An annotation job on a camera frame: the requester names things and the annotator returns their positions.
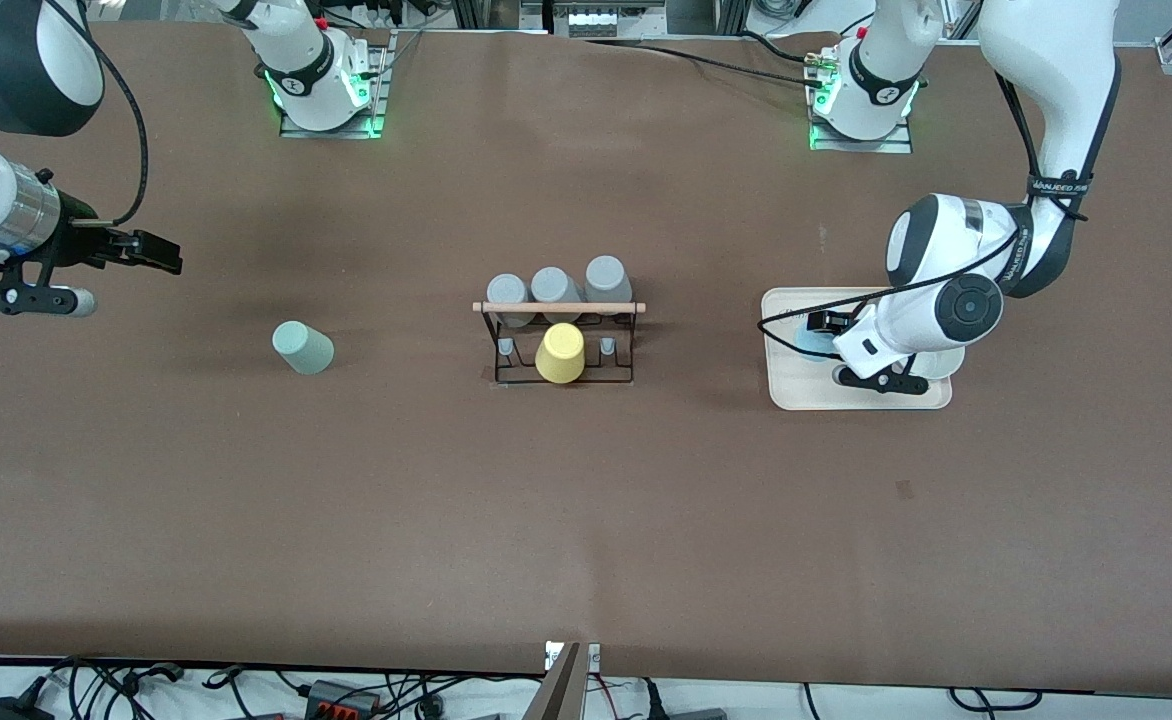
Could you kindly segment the beige plastic tray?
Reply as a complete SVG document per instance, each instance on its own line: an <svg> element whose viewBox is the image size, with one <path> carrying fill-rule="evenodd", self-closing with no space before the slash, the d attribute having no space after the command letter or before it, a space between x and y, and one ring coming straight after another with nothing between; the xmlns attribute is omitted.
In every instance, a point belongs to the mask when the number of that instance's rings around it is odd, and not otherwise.
<svg viewBox="0 0 1172 720"><path fill-rule="evenodd" d="M874 287L779 287L761 297L763 318L790 313L800 307L865 296ZM793 345L804 334L806 322L800 315L769 322L766 328L781 341L765 338L766 378L774 405L784 410L941 410L953 398L950 378L928 382L924 395L878 393L837 383L841 361L827 356L796 354Z"/></svg>

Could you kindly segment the yellow cup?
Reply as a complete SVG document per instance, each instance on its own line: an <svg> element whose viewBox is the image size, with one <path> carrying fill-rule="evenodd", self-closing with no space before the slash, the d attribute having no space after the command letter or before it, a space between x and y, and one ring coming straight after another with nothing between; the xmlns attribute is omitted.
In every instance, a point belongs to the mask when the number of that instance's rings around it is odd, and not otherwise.
<svg viewBox="0 0 1172 720"><path fill-rule="evenodd" d="M537 347L534 368L550 383L571 383L585 371L585 337L577 325L550 325Z"/></svg>

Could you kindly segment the white bowl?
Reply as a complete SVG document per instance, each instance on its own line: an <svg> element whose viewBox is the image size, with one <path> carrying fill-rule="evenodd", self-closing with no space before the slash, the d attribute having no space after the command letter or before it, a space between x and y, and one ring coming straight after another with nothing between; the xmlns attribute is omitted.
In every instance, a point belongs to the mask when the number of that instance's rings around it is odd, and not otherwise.
<svg viewBox="0 0 1172 720"><path fill-rule="evenodd" d="M920 352L912 356L906 373L924 378L925 381L943 381L950 378L965 364L965 347L941 351Z"/></svg>

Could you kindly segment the black orange connector box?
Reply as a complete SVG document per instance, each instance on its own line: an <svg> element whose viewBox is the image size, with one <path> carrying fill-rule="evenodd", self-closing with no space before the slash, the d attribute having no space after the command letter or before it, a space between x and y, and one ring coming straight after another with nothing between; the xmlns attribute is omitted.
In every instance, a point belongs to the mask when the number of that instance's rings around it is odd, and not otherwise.
<svg viewBox="0 0 1172 720"><path fill-rule="evenodd" d="M304 720L372 720L381 708L374 691L357 691L342 682L311 682Z"/></svg>

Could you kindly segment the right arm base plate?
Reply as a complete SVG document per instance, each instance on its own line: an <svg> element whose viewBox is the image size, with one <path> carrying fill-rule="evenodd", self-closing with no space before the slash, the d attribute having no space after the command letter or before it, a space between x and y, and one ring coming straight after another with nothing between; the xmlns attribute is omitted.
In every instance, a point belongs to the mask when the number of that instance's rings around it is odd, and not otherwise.
<svg viewBox="0 0 1172 720"><path fill-rule="evenodd" d="M292 96L267 79L280 113L279 135L288 138L352 138L382 136L391 87L391 61L397 38L370 45L364 38L334 42L331 68L311 84L311 94Z"/></svg>

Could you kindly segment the pale green cup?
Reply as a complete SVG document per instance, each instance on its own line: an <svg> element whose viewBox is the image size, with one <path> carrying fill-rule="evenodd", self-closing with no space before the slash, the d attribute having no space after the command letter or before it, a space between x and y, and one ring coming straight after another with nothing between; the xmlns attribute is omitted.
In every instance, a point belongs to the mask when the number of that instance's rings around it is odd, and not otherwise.
<svg viewBox="0 0 1172 720"><path fill-rule="evenodd" d="M281 322L271 337L275 354L282 356L293 372L316 375L331 368L335 346L329 337L304 322Z"/></svg>

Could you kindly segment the light blue cup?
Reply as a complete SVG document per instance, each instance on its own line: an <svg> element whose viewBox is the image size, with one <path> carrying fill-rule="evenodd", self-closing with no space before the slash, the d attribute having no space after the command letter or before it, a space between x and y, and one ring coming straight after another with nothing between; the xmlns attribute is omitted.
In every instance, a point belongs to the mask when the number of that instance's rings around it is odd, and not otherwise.
<svg viewBox="0 0 1172 720"><path fill-rule="evenodd" d="M834 338L832 334L815 334L808 332L808 314L800 315L797 319L797 328L793 337L793 345L802 349L802 355L806 359L820 361L820 360L839 360L841 356L838 355Z"/></svg>

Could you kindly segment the grey cup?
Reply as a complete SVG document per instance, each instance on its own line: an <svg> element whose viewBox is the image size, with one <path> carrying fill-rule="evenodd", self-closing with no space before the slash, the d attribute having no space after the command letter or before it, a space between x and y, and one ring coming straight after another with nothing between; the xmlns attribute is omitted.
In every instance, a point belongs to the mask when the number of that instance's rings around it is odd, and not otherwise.
<svg viewBox="0 0 1172 720"><path fill-rule="evenodd" d="M539 304L581 304L582 290L574 278L559 266L537 270L530 281L531 296Z"/></svg>
<svg viewBox="0 0 1172 720"><path fill-rule="evenodd" d="M486 290L488 304L527 304L531 293L526 281L516 274L503 273L490 279ZM496 322L509 328L526 327L534 320L536 313L493 313Z"/></svg>
<svg viewBox="0 0 1172 720"><path fill-rule="evenodd" d="M587 264L582 292L590 304L633 303L631 276L624 263L612 254L597 256Z"/></svg>

